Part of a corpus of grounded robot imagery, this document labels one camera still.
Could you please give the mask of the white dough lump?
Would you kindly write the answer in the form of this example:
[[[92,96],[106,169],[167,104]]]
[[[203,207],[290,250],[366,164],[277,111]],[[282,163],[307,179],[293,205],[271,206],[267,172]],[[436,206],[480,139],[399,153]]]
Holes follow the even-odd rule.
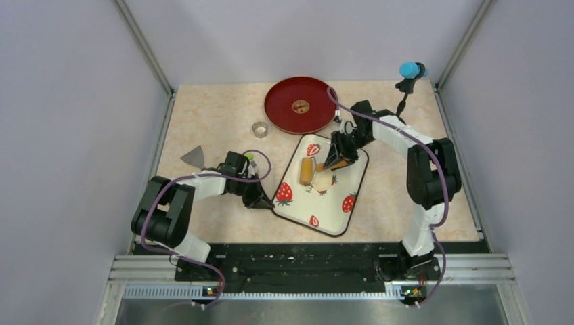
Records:
[[[329,171],[322,171],[315,174],[311,186],[318,192],[325,192],[333,184],[333,174]]]

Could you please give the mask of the wooden dough roller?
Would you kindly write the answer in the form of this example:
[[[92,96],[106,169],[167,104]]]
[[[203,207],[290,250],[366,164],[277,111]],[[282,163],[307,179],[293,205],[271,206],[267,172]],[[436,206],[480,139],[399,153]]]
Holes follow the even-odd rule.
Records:
[[[299,183],[303,186],[311,186],[313,178],[316,173],[327,171],[333,174],[333,184],[335,183],[334,180],[334,171],[329,169],[323,169],[323,163],[316,163],[314,158],[303,158],[301,160],[301,167],[299,172]]]

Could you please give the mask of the strawberry print rectangular tray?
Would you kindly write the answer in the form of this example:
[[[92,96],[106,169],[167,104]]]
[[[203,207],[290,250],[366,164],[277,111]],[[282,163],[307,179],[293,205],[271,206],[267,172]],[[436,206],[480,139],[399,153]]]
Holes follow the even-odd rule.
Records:
[[[301,160],[309,157],[323,163],[329,147],[330,140],[326,137],[304,135],[300,138],[273,195],[273,214],[327,236],[339,237],[347,231],[353,215],[369,156],[360,149],[355,164],[334,171],[335,183],[325,192],[301,185]]]

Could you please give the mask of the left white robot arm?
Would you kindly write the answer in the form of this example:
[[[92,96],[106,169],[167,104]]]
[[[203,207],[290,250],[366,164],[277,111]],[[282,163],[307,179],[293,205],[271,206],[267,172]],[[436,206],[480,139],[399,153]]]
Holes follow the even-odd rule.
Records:
[[[239,196],[247,209],[274,208],[251,159],[229,151],[215,168],[176,179],[151,178],[132,218],[131,231],[142,242],[158,243],[164,253],[191,260],[192,272],[208,280],[216,274],[217,262],[209,257],[210,245],[189,230],[192,207],[224,194]]]

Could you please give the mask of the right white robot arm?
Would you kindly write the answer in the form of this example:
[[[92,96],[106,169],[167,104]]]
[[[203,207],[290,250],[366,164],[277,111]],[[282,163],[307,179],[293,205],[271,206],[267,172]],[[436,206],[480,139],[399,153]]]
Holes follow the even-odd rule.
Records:
[[[359,150],[375,141],[405,158],[406,188],[414,210],[401,241],[403,256],[397,260],[397,271],[406,279],[414,279],[434,255],[434,229],[445,223],[449,204],[462,188],[454,143],[447,137],[423,135],[395,113],[373,110],[367,100],[355,103],[348,111],[353,118],[331,133],[324,166],[349,167],[357,162]]]

